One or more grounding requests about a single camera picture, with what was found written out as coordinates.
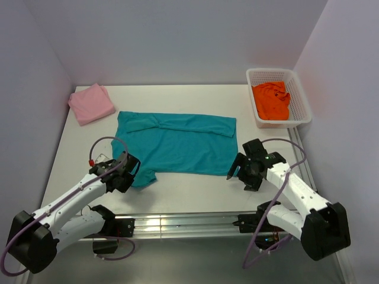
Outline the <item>teal t-shirt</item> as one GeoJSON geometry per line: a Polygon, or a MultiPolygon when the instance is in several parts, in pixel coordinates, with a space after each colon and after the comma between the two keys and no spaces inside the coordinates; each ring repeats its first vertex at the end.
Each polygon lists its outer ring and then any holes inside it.
{"type": "Polygon", "coordinates": [[[121,111],[117,121],[113,157],[127,150],[140,160],[135,188],[157,173],[225,176],[238,152],[235,118],[121,111]]]}

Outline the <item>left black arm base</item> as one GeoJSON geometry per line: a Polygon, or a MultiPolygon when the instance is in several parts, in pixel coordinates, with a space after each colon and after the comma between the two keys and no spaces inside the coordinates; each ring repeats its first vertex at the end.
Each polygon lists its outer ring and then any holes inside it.
{"type": "Polygon", "coordinates": [[[101,234],[111,237],[132,237],[134,225],[134,218],[114,218],[104,223],[101,234]]]}

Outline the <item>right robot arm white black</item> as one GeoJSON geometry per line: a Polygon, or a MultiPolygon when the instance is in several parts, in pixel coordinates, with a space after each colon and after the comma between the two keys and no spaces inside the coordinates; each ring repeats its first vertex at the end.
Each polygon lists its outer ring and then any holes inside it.
{"type": "Polygon", "coordinates": [[[321,260],[351,245],[345,207],[320,196],[277,152],[269,153],[263,141],[243,145],[227,174],[236,176],[247,191],[258,191],[263,181],[278,188],[273,200],[258,205],[254,214],[240,214],[233,223],[240,233],[253,234],[253,246],[265,252],[275,250],[282,240],[258,241],[260,230],[278,229],[298,239],[306,254],[321,260]]]}

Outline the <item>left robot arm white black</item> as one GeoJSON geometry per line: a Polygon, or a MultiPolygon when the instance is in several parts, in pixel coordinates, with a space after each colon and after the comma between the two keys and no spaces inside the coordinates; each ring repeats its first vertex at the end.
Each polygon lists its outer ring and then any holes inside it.
{"type": "Polygon", "coordinates": [[[77,213],[97,198],[119,191],[125,193],[134,182],[141,162],[122,152],[118,159],[93,165],[89,172],[70,190],[55,201],[32,213],[21,211],[12,220],[7,246],[1,256],[1,271],[5,256],[10,254],[26,271],[43,271],[66,247],[78,240],[100,235],[117,238],[115,214],[102,205],[90,208],[84,215],[77,213]]]}

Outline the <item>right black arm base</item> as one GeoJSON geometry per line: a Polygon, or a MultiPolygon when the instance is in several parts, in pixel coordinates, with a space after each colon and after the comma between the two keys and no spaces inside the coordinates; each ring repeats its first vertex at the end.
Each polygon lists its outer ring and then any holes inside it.
{"type": "Polygon", "coordinates": [[[263,213],[239,214],[232,224],[239,229],[241,234],[254,233],[263,216],[263,213]]]}

